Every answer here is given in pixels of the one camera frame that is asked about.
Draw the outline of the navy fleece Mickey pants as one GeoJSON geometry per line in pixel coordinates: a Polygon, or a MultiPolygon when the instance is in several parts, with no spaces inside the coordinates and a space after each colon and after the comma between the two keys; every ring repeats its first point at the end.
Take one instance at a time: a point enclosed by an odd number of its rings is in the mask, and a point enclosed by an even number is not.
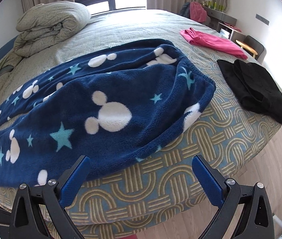
{"type": "Polygon", "coordinates": [[[184,133],[215,89],[163,39],[62,63],[0,105],[0,187],[43,185],[82,155],[91,163],[88,180],[143,161],[184,133]]]}

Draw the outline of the patterned bed cover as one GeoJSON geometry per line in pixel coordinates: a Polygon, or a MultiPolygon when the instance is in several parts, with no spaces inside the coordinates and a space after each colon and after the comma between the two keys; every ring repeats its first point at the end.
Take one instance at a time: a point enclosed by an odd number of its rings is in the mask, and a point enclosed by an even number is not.
{"type": "Polygon", "coordinates": [[[238,172],[282,128],[282,90],[233,42],[161,10],[62,20],[28,12],[0,60],[0,207],[82,155],[61,202],[84,238],[120,238],[205,199],[202,155],[238,172]]]}

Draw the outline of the folded black garment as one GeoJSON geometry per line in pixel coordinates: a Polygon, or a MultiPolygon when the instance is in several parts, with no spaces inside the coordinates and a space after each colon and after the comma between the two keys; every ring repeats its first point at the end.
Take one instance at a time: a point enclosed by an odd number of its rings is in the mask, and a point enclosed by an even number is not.
{"type": "Polygon", "coordinates": [[[239,59],[217,63],[243,109],[270,116],[282,125],[282,92],[264,67],[239,59]]]}

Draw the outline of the wooden round stool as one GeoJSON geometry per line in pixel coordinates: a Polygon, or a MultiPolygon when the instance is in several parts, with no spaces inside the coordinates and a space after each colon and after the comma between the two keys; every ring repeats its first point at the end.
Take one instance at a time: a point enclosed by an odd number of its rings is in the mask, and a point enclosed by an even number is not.
{"type": "Polygon", "coordinates": [[[248,52],[252,53],[253,58],[256,58],[256,56],[258,55],[258,52],[253,49],[251,46],[245,44],[244,42],[237,40],[236,39],[236,43],[242,48],[242,49],[246,49],[248,52]]]}

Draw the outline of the dark grey chair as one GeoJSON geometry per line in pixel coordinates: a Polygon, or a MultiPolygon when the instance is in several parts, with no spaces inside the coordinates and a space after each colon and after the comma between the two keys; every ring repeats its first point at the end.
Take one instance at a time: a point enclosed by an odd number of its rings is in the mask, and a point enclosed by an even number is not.
{"type": "Polygon", "coordinates": [[[258,53],[258,55],[255,56],[255,60],[262,62],[266,55],[266,49],[264,45],[250,35],[247,35],[243,42],[258,53]]]}

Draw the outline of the folded pink garment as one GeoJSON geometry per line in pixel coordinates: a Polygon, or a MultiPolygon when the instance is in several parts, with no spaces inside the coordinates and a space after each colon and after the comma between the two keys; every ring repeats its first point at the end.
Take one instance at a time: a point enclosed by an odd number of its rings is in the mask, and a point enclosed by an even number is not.
{"type": "Polygon", "coordinates": [[[181,30],[180,34],[191,45],[221,51],[243,60],[247,60],[248,58],[245,52],[229,39],[196,31],[191,27],[186,30],[181,30]]]}

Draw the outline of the white open shelf cabinet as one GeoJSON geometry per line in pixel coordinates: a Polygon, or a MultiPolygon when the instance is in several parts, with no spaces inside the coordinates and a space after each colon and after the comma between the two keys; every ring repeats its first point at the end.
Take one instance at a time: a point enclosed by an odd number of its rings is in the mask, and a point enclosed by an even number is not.
{"type": "Polygon", "coordinates": [[[233,29],[232,27],[227,26],[221,22],[218,23],[217,32],[219,32],[223,37],[231,40],[234,43],[236,43],[236,40],[243,42],[246,37],[246,35],[242,32],[233,29]]]}

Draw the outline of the grey dressing table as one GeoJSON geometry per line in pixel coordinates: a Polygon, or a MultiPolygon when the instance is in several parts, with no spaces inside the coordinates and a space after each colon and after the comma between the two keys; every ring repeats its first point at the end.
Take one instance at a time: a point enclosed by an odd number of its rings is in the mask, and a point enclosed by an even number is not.
{"type": "Polygon", "coordinates": [[[226,13],[205,6],[203,7],[203,9],[206,11],[208,16],[206,25],[214,29],[215,31],[219,31],[221,29],[221,23],[228,23],[233,26],[235,26],[237,23],[236,18],[231,17],[226,13]]]}

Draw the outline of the pink clothes on chair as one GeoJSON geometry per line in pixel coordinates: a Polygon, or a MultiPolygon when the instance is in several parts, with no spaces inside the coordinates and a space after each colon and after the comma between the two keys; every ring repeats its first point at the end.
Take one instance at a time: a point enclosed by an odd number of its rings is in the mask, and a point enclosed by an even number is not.
{"type": "Polygon", "coordinates": [[[207,12],[198,2],[190,3],[190,19],[198,23],[204,23],[207,18],[207,12]]]}

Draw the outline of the folded grey-green duvet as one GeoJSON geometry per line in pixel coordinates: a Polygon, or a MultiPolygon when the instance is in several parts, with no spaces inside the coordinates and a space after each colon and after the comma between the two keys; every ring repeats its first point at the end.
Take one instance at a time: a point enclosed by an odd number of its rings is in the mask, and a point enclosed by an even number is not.
{"type": "Polygon", "coordinates": [[[31,7],[17,21],[19,35],[0,60],[0,70],[16,67],[24,58],[71,38],[90,19],[88,8],[81,3],[59,1],[31,7]]]}

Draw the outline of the grey wall switch panel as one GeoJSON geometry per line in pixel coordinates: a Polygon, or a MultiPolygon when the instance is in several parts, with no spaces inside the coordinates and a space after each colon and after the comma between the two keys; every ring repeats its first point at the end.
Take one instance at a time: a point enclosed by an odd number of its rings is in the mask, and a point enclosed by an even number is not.
{"type": "Polygon", "coordinates": [[[267,20],[266,18],[264,18],[263,16],[256,14],[255,16],[256,19],[258,19],[259,21],[261,21],[262,23],[269,25],[269,20],[267,20]]]}

